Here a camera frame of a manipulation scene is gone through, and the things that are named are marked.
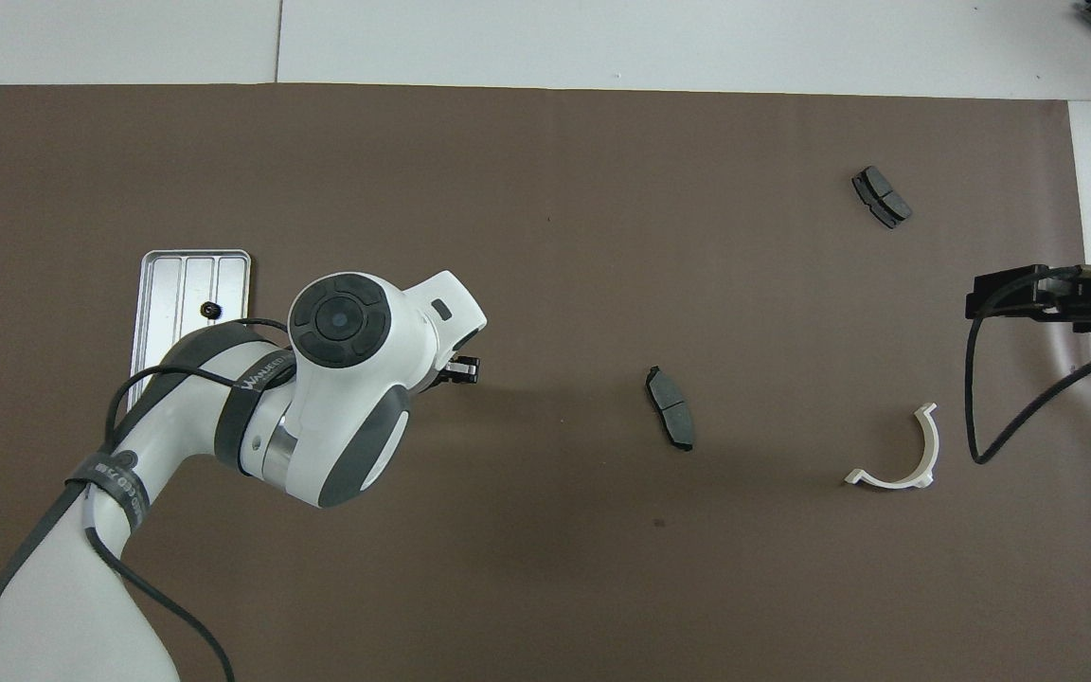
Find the silver metal tray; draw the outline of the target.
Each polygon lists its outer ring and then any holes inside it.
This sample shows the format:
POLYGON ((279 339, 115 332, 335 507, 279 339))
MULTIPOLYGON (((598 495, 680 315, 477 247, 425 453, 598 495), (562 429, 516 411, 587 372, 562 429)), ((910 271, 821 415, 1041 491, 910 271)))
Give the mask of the silver metal tray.
POLYGON ((161 361, 188 333, 248 315, 252 259, 241 249, 165 249, 140 262, 130 374, 161 361), (213 301, 217 320, 200 315, 213 301))

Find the dark grey brake pad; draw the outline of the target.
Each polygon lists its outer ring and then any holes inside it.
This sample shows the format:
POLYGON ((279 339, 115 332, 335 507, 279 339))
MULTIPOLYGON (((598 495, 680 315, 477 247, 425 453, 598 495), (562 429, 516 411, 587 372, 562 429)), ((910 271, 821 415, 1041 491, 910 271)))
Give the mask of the dark grey brake pad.
POLYGON ((870 210, 875 220, 888 229, 912 219, 913 208, 904 198, 894 189, 894 186, 875 167, 865 167, 851 178, 854 193, 870 210))
POLYGON ((652 366, 648 370, 645 387, 671 446, 681 452, 692 452, 696 440, 696 428, 688 400, 679 385, 662 368, 652 366))

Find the brown table mat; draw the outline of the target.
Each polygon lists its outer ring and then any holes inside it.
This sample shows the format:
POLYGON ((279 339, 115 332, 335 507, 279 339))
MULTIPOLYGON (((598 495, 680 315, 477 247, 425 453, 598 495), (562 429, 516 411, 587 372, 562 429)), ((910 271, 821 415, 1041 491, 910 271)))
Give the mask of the brown table mat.
POLYGON ((1091 381, 966 448, 978 275, 1086 260, 1063 101, 0 86, 0 570, 130 374, 140 260, 251 308, 449 270, 479 384, 339 508, 188 460, 125 563, 239 679, 1091 682, 1091 381), (875 220, 875 167, 913 208, 875 220), (645 380, 694 419, 671 446, 645 380), (922 491, 913 412, 936 403, 922 491))

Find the white curved plastic bracket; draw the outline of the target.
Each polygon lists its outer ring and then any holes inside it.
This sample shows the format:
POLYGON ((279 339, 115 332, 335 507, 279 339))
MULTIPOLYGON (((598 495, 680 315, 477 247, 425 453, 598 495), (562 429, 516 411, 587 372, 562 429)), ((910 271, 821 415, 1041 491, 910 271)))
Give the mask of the white curved plastic bracket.
POLYGON ((863 469, 853 469, 844 476, 846 484, 867 484, 879 491, 922 491, 935 482, 935 469, 940 454, 940 434, 934 418, 936 403, 926 403, 913 412, 921 428, 923 446, 921 460, 903 478, 887 482, 863 469))

